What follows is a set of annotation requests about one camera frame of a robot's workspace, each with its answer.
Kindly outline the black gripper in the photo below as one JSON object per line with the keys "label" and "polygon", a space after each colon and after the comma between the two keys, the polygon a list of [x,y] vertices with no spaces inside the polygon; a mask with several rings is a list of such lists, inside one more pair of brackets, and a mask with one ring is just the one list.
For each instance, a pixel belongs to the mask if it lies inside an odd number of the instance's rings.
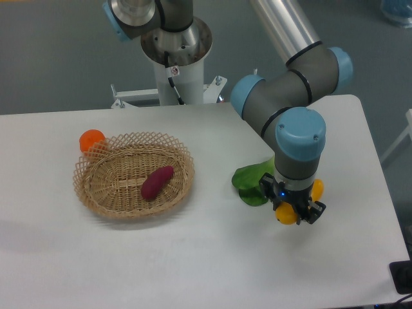
{"label": "black gripper", "polygon": [[265,173],[259,180],[259,188],[263,196],[271,198],[273,210],[277,210],[281,203],[288,203],[295,213],[298,213],[297,224],[302,221],[315,223],[323,214],[326,205],[320,201],[313,201],[310,197],[314,185],[314,175],[303,180],[292,180],[275,174]]}

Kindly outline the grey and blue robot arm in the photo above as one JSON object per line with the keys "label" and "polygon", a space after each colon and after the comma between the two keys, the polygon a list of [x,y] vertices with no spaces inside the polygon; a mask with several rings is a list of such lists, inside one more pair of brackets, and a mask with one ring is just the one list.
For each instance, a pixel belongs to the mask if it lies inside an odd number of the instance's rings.
{"label": "grey and blue robot arm", "polygon": [[[259,177],[263,196],[277,215],[289,205],[297,223],[311,224],[326,208],[314,197],[326,124],[309,105],[349,83],[353,64],[340,48],[323,45],[296,1],[252,1],[251,6],[286,72],[271,81],[243,77],[230,103],[274,151],[274,170]],[[161,105],[205,102],[203,60],[212,35],[194,16],[192,1],[105,1],[103,10],[121,41],[140,39],[154,66]]]}

